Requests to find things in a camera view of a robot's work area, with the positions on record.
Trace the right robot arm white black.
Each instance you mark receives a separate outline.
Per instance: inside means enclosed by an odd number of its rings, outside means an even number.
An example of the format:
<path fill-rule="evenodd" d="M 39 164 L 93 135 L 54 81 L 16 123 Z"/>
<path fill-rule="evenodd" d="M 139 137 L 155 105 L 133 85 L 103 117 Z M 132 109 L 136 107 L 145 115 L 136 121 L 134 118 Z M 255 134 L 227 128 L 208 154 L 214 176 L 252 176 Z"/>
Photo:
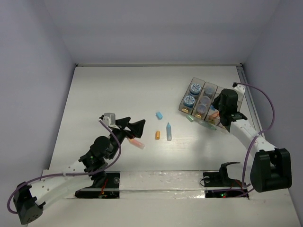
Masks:
<path fill-rule="evenodd" d="M 250 184 L 257 192 L 287 189 L 292 186 L 291 156 L 287 149 L 276 148 L 257 132 L 247 117 L 238 111 L 238 93 L 223 89 L 214 99 L 213 107 L 219 111 L 220 122 L 247 149 L 243 169 L 248 157 L 254 154 L 250 171 Z"/>

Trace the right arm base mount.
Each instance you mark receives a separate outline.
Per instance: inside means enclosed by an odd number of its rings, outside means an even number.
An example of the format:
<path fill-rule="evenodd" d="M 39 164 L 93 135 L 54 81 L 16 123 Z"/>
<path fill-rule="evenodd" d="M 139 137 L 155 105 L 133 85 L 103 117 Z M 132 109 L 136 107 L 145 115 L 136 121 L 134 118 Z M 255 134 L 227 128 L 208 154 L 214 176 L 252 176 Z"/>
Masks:
<path fill-rule="evenodd" d="M 237 179 L 228 176 L 227 166 L 239 162 L 226 162 L 218 170 L 204 171 L 199 184 L 205 189 L 205 198 L 248 198 L 248 190 Z"/>

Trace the clear jar of clips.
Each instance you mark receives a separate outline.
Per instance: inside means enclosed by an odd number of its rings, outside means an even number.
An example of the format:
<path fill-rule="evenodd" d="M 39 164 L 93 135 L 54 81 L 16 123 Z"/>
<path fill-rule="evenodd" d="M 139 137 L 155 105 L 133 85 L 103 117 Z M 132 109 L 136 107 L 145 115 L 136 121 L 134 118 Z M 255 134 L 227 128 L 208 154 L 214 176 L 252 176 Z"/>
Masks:
<path fill-rule="evenodd" d="M 213 86 L 206 86 L 204 89 L 204 94 L 206 96 L 212 96 L 216 91 L 216 88 Z"/>
<path fill-rule="evenodd" d="M 208 106 L 205 104 L 198 104 L 196 106 L 196 111 L 201 114 L 205 114 L 207 110 L 208 110 Z"/>
<path fill-rule="evenodd" d="M 200 99 L 200 104 L 209 105 L 211 104 L 211 99 L 208 96 L 202 96 Z"/>

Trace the blue lid round jar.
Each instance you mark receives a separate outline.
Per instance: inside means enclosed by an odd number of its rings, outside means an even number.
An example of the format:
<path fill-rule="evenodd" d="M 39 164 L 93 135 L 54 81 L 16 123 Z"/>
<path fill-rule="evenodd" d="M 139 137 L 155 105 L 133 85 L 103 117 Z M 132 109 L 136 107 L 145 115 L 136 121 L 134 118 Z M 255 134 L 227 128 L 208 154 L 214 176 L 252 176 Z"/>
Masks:
<path fill-rule="evenodd" d="M 196 99 L 192 95 L 187 95 L 183 98 L 183 105 L 189 108 L 193 108 Z"/>
<path fill-rule="evenodd" d="M 197 84 L 197 83 L 192 83 L 192 84 L 189 86 L 189 93 L 190 93 L 190 95 L 192 95 L 192 96 L 197 96 L 197 95 L 199 95 L 200 92 L 201 92 L 201 90 L 202 90 L 202 87 L 201 87 L 199 84 Z"/>

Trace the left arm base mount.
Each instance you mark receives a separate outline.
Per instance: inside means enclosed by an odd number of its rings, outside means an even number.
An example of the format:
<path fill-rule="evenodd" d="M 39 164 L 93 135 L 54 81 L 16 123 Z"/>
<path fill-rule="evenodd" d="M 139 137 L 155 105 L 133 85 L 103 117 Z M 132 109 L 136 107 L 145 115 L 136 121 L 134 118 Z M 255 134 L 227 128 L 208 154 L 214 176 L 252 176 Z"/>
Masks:
<path fill-rule="evenodd" d="M 120 198 L 120 172 L 106 172 L 101 183 L 76 191 L 74 196 L 78 199 L 119 199 Z"/>

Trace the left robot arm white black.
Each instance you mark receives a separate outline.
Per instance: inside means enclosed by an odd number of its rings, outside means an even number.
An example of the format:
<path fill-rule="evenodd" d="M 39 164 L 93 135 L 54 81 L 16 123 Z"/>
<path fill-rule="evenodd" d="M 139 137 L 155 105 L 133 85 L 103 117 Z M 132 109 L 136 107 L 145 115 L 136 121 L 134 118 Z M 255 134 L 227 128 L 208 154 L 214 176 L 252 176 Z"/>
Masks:
<path fill-rule="evenodd" d="M 87 153 L 61 172 L 20 183 L 7 202 L 8 205 L 13 203 L 16 209 L 12 210 L 8 206 L 8 211 L 18 215 L 22 225 L 27 225 L 65 196 L 82 188 L 104 184 L 106 170 L 111 167 L 106 161 L 115 163 L 119 159 L 124 139 L 141 138 L 143 134 L 146 120 L 134 123 L 130 120 L 130 117 L 116 119 L 113 113 L 100 116 L 98 121 L 109 135 L 97 137 Z"/>

